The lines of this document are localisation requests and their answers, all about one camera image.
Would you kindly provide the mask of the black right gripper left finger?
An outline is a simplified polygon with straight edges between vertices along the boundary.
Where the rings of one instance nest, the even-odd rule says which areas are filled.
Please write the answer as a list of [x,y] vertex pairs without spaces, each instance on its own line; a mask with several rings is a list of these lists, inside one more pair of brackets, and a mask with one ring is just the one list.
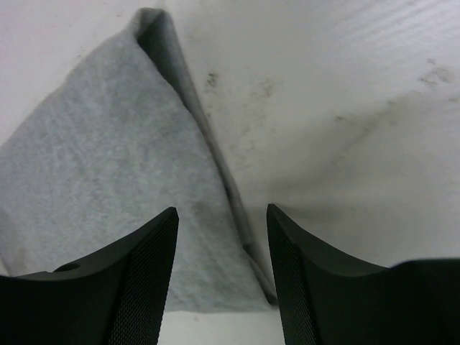
[[157,344],[178,224],[169,207],[53,272],[1,277],[1,343]]

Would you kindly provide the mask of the grey tank top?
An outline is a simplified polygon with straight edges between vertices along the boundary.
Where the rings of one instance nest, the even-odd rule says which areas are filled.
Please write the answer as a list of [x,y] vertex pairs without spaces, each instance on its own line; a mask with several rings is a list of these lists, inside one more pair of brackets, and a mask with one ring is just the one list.
[[206,123],[173,21],[138,10],[1,147],[1,261],[52,271],[179,214],[168,311],[269,310],[242,202]]

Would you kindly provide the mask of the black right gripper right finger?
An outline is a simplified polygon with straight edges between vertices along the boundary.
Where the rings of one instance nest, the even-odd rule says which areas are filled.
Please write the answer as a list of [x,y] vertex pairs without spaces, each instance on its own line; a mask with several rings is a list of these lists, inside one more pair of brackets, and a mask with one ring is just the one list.
[[276,205],[267,234],[286,344],[457,344],[459,261],[382,267],[310,234]]

